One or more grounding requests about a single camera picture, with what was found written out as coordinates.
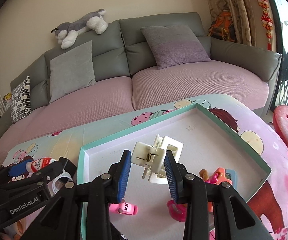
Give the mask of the pink doll figurine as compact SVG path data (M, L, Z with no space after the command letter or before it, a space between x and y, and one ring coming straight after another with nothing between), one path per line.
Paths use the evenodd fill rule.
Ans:
M202 178L204 182L215 184L217 180L217 175L213 174L211 176L208 175L207 170L202 169L199 172L199 176ZM168 212L170 216L178 221L178 222L185 222L186 215L187 215L187 204L176 204L174 200L169 200L167 202Z

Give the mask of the pink smartwatch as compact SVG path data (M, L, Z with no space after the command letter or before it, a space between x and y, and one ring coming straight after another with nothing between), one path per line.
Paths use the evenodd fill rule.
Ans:
M110 204L109 212L120 214L120 215L134 216L138 213L138 207L136 205L133 205L127 202L122 202L119 204Z

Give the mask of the grey sofa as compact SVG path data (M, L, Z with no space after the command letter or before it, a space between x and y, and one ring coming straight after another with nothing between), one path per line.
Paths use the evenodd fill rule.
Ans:
M179 24L190 27L205 48L210 61L220 61L244 68L268 84L269 95L265 106L253 110L258 115L266 114L276 87L280 55L262 48L207 36L203 31L200 16L196 12L160 14L114 21L109 24L104 34L97 35L94 31L89 31L77 38L75 45L80 46L92 41L92 62L96 83L113 77L133 77L141 70L156 67L155 58L140 29ZM15 88L24 78L30 76L32 112L51 104L50 61L63 53L64 50L59 46L46 51L11 82L11 88ZM0 138L7 131L9 124L12 124L11 114L6 112L0 118Z

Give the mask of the red plastic stool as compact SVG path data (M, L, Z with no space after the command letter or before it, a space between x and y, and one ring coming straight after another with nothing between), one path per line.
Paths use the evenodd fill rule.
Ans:
M276 133L288 147L288 106L278 106L273 112L273 126Z

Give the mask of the cartoon print tablecloth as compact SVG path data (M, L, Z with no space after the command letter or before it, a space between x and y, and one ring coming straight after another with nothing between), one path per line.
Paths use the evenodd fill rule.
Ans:
M36 133L30 136L28 130L33 127L33 118L41 111L32 113L23 125L15 125L8 133L9 142L16 142L20 135L23 141L9 150L3 164L15 164L20 157L30 155L33 159L60 156L77 163L80 148L97 139L102 139L115 132L141 124L144 120L158 118L185 106L199 103L212 111L218 110L216 116L223 116L225 124L244 139L271 167L268 178L274 197L264 196L263 207L260 207L259 194L252 197L252 205L258 209L260 218L274 239L288 239L288 148L280 136L259 116L237 99L225 94L200 95L177 102L123 113L86 125L64 129L63 126L46 126L33 128Z

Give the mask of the beige patterned curtain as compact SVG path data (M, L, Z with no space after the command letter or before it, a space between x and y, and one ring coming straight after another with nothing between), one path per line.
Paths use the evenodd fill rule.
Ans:
M229 10L232 15L237 42L248 46L254 45L251 30L251 12L249 0L207 0L212 22L223 10Z

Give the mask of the red hanging ornament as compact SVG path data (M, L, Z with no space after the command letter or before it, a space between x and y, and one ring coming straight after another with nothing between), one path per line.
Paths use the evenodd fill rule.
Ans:
M250 0L251 15L254 24L254 45L267 50L274 50L274 23L269 0Z

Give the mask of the red white glue bottle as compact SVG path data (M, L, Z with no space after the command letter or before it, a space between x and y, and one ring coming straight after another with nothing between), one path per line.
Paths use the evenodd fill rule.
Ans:
M56 161L53 158L40 158L31 162L28 162L26 164L26 170L29 173L35 173L38 172L39 170L47 167L48 165L50 165L51 163L53 163L54 161Z

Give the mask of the teal shallow cardboard tray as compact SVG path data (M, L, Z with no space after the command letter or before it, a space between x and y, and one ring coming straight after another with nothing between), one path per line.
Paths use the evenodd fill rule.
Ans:
M210 213L196 222L197 233L224 229L232 239L270 239L264 224L248 206L248 201L267 181L271 168L233 129L199 104L120 131L81 148L77 168L79 184L91 182L118 162L124 150L133 150L137 142L148 144L156 135L166 135L183 143L176 158L189 173L218 167L234 170L236 187L219 187L226 198L224 217ZM139 207L135 216L112 215L113 225L128 239L182 239L184 224L174 220L166 203L170 193L166 179L150 183L142 178L143 167L132 165L126 200Z

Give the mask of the cream plastic hair claw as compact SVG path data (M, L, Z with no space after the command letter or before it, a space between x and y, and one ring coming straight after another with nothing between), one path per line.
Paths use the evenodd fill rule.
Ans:
M179 161L182 150L182 142L157 134L152 145L139 141L135 144L131 162L144 168L142 179L147 178L150 183L165 185L168 184L164 168L167 151L170 151L175 160Z

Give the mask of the books beside sofa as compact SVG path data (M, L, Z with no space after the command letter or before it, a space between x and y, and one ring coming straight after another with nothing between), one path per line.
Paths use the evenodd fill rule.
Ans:
M0 96L0 116L2 116L11 106L11 93L7 93L4 96Z

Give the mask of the orange decorative bag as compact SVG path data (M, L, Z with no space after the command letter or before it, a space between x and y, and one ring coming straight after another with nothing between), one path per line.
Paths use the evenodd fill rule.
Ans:
M223 10L216 16L208 29L208 36L228 42L237 42L233 19L229 10Z

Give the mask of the pink sofa seat cover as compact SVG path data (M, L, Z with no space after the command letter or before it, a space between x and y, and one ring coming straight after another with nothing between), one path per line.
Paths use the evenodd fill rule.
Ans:
M206 94L227 94L255 110L269 86L256 74L220 61L150 67L77 90L9 124L0 138L0 164L17 144L103 118Z

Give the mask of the husky plush toy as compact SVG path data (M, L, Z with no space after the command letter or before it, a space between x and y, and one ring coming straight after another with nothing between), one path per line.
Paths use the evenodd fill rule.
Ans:
M104 33L108 24L103 16L106 14L105 9L98 9L97 11L89 12L75 22L64 22L51 30L55 33L58 44L62 49L69 49L77 40L77 37L90 30L94 30L97 35Z

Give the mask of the black white patterned cushion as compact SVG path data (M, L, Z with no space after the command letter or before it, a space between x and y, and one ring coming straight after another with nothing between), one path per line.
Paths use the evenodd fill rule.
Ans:
M19 120L31 114L31 80L27 76L17 87L12 90L11 97L11 122L15 124Z

